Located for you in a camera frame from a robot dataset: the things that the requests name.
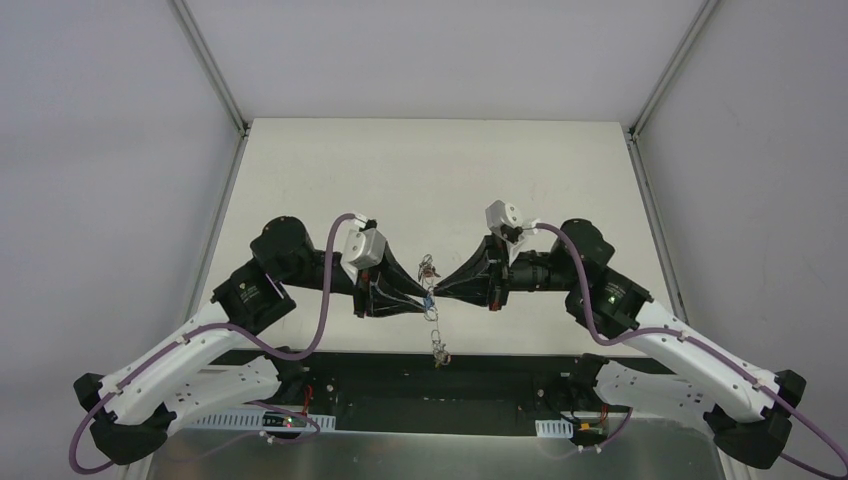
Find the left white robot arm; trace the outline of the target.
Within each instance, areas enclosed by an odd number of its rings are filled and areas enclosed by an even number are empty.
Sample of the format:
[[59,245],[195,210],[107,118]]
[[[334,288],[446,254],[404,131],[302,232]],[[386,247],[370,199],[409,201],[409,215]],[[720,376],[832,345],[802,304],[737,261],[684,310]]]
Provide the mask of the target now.
[[272,398],[307,403],[304,361],[324,327],[296,352],[261,339],[295,309],[293,287],[320,293],[321,322],[334,294],[350,296],[360,318],[424,311],[425,288],[397,262],[376,222],[352,213],[340,221],[353,225],[341,251],[317,249],[297,218],[269,221],[251,242],[251,258],[192,318],[129,365],[74,382],[86,413],[79,432],[91,435],[109,465],[137,462],[221,409]]

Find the silver crescent key holder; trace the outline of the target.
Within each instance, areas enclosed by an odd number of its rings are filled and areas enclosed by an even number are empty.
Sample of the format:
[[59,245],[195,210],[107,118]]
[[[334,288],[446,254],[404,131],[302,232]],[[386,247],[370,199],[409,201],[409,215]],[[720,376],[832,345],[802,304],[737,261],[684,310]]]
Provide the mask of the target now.
[[446,348],[439,326],[439,311],[436,305],[435,287],[440,275],[433,263],[433,256],[425,254],[418,266],[418,281],[425,289],[423,297],[424,319],[432,324],[430,332],[431,349],[436,369],[446,367],[451,363],[451,353]]

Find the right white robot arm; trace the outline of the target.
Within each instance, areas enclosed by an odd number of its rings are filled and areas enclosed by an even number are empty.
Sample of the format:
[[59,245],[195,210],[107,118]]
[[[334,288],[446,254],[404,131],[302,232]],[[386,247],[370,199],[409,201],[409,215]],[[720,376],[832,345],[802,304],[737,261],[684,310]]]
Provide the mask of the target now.
[[567,386],[583,410],[603,402],[649,412],[708,433],[716,447],[756,469],[783,455],[805,379],[748,362],[708,339],[614,270],[614,254],[585,219],[560,226],[491,222],[477,251],[435,288],[492,311],[513,293],[561,292],[568,314],[599,345],[635,349],[668,369],[638,374],[598,355],[584,355]]

